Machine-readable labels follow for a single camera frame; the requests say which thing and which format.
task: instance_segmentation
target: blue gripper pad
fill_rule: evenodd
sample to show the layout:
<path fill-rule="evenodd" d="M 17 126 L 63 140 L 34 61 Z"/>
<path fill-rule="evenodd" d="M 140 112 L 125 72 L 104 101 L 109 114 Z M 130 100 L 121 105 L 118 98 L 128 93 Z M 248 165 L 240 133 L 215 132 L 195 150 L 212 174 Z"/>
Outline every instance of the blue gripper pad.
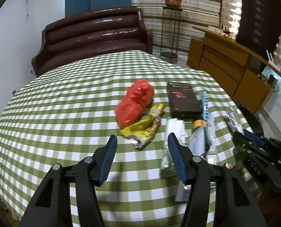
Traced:
<path fill-rule="evenodd" d="M 117 150 L 117 137 L 115 135 L 110 136 L 105 148 L 106 153 L 100 166 L 100 184 L 103 184 L 107 180 Z"/>
<path fill-rule="evenodd" d="M 255 145 L 258 148 L 262 148 L 263 149 L 263 147 L 266 144 L 266 142 L 264 140 L 262 140 L 259 136 L 253 134 L 252 132 L 249 132 L 246 129 L 243 129 L 243 133 L 244 133 L 245 137 L 250 139 L 252 142 L 254 142 Z"/>
<path fill-rule="evenodd" d="M 185 161 L 182 158 L 182 155 L 179 151 L 179 146 L 181 146 L 175 136 L 175 134 L 172 132 L 168 135 L 168 148 L 169 152 L 173 161 L 174 168 L 176 170 L 176 174 L 178 178 L 182 181 L 183 184 L 187 181 L 187 175 L 186 175 L 186 164 Z"/>

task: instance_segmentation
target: green checkered tablecloth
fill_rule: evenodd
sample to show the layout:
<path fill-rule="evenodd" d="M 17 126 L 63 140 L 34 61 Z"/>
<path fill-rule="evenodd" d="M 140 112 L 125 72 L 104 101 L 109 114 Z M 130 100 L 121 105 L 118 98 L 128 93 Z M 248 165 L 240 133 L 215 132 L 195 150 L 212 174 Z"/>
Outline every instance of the green checkered tablecloth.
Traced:
<path fill-rule="evenodd" d="M 119 133 L 114 109 L 137 79 L 154 88 L 154 103 L 165 114 L 154 140 L 137 151 Z M 209 110 L 217 123 L 217 160 L 235 163 L 233 143 L 223 121 L 235 105 L 205 72 L 184 69 L 142 51 L 126 51 L 80 60 L 52 70 L 23 87 L 0 117 L 0 197 L 19 216 L 51 165 L 76 164 L 104 146 L 111 134 L 118 149 L 107 181 L 96 188 L 106 226 L 179 226 L 186 203 L 175 202 L 177 178 L 161 174 L 168 81 L 188 82 L 198 95 L 208 93 Z M 242 125 L 249 128 L 242 116 Z M 191 134 L 192 123 L 186 123 Z M 236 168 L 252 190 L 257 188 L 240 162 Z M 74 226 L 79 226 L 74 184 L 70 185 Z M 214 218 L 211 191 L 208 226 Z"/>

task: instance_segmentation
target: book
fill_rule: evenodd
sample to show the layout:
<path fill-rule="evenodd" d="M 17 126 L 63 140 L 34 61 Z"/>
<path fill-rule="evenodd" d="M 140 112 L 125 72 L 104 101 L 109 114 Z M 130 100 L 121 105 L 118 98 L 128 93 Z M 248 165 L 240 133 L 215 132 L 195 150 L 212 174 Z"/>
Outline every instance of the book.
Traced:
<path fill-rule="evenodd" d="M 203 106 L 196 98 L 191 84 L 168 82 L 167 93 L 172 118 L 201 120 Z"/>

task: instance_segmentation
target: stuffed toy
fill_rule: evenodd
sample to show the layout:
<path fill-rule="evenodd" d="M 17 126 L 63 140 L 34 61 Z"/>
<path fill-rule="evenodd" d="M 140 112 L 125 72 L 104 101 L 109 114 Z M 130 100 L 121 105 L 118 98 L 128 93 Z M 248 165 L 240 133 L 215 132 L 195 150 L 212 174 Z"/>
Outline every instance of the stuffed toy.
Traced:
<path fill-rule="evenodd" d="M 222 29 L 223 29 L 223 36 L 227 39 L 232 39 L 232 35 L 231 35 L 231 32 L 229 30 L 229 28 L 227 26 L 222 26 Z"/>

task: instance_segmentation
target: yellow snack wrapper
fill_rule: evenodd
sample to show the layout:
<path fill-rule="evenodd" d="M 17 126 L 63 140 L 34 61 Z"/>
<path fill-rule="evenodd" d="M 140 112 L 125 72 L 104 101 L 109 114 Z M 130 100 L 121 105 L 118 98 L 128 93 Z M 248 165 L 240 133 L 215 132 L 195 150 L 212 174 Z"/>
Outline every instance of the yellow snack wrapper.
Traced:
<path fill-rule="evenodd" d="M 165 106 L 162 103 L 154 105 L 150 108 L 150 117 L 121 129 L 120 133 L 127 138 L 135 148 L 143 148 L 152 140 L 157 128 L 160 126 L 161 114 L 164 108 Z"/>

